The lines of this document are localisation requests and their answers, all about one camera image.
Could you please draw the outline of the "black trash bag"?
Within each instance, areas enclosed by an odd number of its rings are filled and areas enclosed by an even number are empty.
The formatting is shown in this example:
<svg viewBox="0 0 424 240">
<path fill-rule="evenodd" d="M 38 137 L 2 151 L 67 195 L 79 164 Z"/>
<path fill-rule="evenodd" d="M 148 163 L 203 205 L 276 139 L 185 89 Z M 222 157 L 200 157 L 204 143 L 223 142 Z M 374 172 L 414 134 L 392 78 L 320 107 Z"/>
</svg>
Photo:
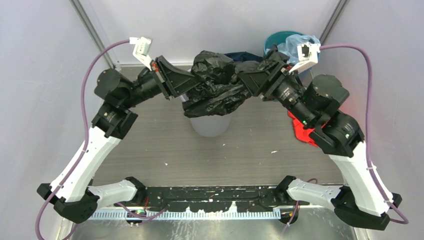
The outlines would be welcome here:
<svg viewBox="0 0 424 240">
<path fill-rule="evenodd" d="M 190 70 L 201 84 L 186 92 L 188 100 L 182 103 L 183 114 L 197 118 L 233 113 L 252 96 L 237 74 L 255 70 L 259 64 L 256 61 L 234 61 L 224 53 L 201 51 L 195 56 Z"/>
</svg>

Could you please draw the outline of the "teal plastic bucket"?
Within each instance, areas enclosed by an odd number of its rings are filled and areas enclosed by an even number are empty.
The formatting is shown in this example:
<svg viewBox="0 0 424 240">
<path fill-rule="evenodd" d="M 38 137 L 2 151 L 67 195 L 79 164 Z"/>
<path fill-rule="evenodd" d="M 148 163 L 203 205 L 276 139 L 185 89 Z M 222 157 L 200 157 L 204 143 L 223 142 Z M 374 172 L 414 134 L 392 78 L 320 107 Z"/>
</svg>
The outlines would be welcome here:
<svg viewBox="0 0 424 240">
<path fill-rule="evenodd" d="M 288 57 L 287 63 L 294 69 L 289 72 L 308 72 L 319 61 L 320 40 L 314 35 L 304 35 L 296 31 L 279 31 L 271 34 L 264 42 L 263 55 L 266 56 L 276 46 Z"/>
</svg>

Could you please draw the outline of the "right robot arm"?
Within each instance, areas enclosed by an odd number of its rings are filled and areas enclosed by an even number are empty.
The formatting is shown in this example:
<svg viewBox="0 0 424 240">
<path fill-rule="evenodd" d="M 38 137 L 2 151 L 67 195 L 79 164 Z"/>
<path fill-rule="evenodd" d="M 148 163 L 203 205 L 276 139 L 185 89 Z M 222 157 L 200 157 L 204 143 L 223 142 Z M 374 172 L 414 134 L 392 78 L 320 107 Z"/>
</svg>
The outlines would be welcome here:
<svg viewBox="0 0 424 240">
<path fill-rule="evenodd" d="M 275 99 L 298 120 L 309 138 L 336 164 L 346 183 L 319 185 L 286 176 L 276 187 L 283 205 L 308 202 L 332 210 L 344 223 L 362 229 L 386 229 L 392 221 L 389 210 L 397 211 L 402 197 L 383 184 L 369 157 L 367 141 L 358 122 L 340 110 L 349 92 L 333 75 L 321 74 L 304 86 L 299 74 L 319 61 L 324 46 L 305 42 L 297 46 L 298 62 L 272 47 L 265 65 L 241 71 L 238 79 L 254 97 Z"/>
</svg>

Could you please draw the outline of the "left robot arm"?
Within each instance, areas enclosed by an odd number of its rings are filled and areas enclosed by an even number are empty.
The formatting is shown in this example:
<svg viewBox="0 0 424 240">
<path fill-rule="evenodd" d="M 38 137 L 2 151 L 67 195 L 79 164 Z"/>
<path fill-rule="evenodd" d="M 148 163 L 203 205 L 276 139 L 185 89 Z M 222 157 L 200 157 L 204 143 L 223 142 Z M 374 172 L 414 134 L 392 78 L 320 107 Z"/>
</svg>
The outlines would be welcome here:
<svg viewBox="0 0 424 240">
<path fill-rule="evenodd" d="M 108 154 L 125 138 L 137 119 L 132 108 L 157 95 L 178 97 L 201 83 L 187 70 L 173 66 L 163 56 L 152 60 L 137 80 L 118 70 L 106 69 L 97 78 L 94 93 L 103 100 L 84 141 L 63 172 L 37 193 L 63 218 L 80 224 L 96 210 L 121 202 L 141 206 L 146 186 L 130 176 L 112 184 L 92 186 L 91 180 Z"/>
</svg>

